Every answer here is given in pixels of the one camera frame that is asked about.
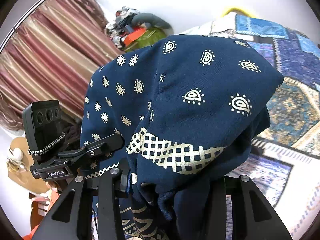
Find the navy patterned hooded sweater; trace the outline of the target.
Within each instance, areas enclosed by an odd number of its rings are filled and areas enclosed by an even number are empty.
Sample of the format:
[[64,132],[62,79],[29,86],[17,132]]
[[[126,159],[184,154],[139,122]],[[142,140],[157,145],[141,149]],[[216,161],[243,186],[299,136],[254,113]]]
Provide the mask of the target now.
[[283,75],[243,40],[172,35],[100,67],[85,96],[80,144],[117,133],[126,158],[125,237],[199,239],[213,188],[270,126]]

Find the orange box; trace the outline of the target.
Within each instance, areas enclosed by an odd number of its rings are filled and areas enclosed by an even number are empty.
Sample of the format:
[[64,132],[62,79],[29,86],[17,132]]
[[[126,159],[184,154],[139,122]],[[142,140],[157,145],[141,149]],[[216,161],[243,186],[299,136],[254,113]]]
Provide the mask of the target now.
[[132,42],[135,42],[135,40],[137,40],[138,38],[140,38],[144,33],[146,32],[145,28],[135,28],[134,31],[130,34],[128,34],[123,43],[125,44],[125,46],[129,46]]

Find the black phone on mount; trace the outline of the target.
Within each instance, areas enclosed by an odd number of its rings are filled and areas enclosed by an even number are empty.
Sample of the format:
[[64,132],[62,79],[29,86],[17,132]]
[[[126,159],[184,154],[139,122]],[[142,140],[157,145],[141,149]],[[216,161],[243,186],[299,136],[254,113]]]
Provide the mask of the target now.
[[30,155],[36,164],[54,157],[64,142],[58,100],[31,103],[22,112]]

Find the pile of clutter clothes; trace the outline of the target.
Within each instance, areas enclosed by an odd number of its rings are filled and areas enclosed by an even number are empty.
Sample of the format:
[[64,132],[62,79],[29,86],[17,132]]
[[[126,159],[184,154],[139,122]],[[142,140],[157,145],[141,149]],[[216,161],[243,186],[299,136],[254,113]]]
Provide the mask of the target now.
[[138,14],[140,12],[136,9],[122,7],[116,12],[115,20],[106,24],[105,33],[118,49],[125,48],[125,38],[135,31],[131,23]]

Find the blue patchwork quilt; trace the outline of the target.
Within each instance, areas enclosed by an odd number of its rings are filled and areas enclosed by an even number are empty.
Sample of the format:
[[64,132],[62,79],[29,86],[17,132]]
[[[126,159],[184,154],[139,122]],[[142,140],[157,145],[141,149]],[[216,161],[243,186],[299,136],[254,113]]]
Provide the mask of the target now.
[[271,124],[253,139],[253,154],[229,175],[251,178],[293,239],[319,229],[319,48],[281,24],[230,12],[188,34],[246,41],[284,76],[267,104]]

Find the green storage box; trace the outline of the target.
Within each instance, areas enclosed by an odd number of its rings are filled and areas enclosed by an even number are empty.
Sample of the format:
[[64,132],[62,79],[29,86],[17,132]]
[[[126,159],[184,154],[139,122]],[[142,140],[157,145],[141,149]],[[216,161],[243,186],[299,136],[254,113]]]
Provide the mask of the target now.
[[125,47],[123,51],[127,53],[136,49],[144,48],[153,45],[157,41],[166,37],[167,35],[162,29],[152,27],[150,29],[146,29],[146,32],[140,38]]

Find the yellow blanket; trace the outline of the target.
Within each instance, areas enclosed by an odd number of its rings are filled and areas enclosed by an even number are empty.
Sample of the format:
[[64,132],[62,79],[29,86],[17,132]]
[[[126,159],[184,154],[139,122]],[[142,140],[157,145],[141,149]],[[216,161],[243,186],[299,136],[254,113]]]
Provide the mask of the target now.
[[222,14],[221,16],[226,16],[228,15],[230,12],[234,12],[236,14],[239,14],[239,15],[244,15],[244,16],[247,16],[247,17],[251,17],[251,18],[255,18],[255,16],[253,14],[250,14],[249,12],[245,11],[245,10],[242,10],[240,8],[236,8],[236,7],[233,7],[233,8],[228,8],[226,9]]

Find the striped red beige curtain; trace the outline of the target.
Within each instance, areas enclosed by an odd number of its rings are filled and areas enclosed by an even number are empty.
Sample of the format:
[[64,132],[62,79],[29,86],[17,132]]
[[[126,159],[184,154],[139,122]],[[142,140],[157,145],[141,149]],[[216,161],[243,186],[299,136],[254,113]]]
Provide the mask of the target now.
[[82,118],[92,74],[120,55],[106,25],[96,0],[46,0],[28,16],[1,52],[1,126],[21,130],[25,107],[45,100]]

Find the grey bolster pillow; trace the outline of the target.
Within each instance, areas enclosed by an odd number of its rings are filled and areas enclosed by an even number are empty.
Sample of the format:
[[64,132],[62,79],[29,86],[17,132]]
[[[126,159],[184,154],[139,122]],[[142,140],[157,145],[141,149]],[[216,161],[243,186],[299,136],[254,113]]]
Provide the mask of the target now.
[[131,21],[131,24],[134,26],[141,25],[144,23],[148,23],[152,27],[165,29],[165,30],[171,28],[171,25],[168,22],[166,22],[165,20],[161,19],[160,17],[158,17],[154,14],[148,13],[148,12],[144,12],[144,13],[140,13],[140,14],[135,15]]

